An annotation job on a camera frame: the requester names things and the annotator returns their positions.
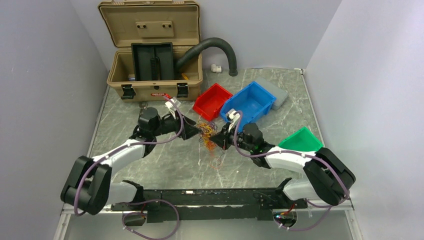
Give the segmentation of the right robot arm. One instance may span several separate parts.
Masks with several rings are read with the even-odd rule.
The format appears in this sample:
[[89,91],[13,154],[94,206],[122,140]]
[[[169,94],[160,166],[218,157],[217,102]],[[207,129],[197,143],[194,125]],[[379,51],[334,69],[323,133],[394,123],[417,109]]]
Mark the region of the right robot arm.
[[241,133],[237,131],[227,123],[209,139],[223,150],[234,146],[239,154],[250,158],[258,167],[303,174],[302,178],[287,178],[280,184],[275,194],[280,207],[287,208],[296,200],[308,198],[320,198],[329,206],[337,206],[349,198],[356,176],[330,149],[295,151],[281,148],[265,141],[255,123],[244,125]]

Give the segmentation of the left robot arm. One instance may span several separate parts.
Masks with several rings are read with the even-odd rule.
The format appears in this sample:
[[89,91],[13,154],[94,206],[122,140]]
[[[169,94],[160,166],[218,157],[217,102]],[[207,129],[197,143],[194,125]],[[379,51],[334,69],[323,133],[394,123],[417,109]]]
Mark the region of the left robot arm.
[[106,205],[124,203],[137,210],[145,202],[142,185],[130,180],[112,183],[112,177],[127,165],[148,156],[159,145],[158,136],[175,133],[188,140],[201,133],[196,122],[177,110],[161,117],[154,107],[143,110],[132,135],[120,146],[94,157],[78,157],[60,193],[75,214],[98,214]]

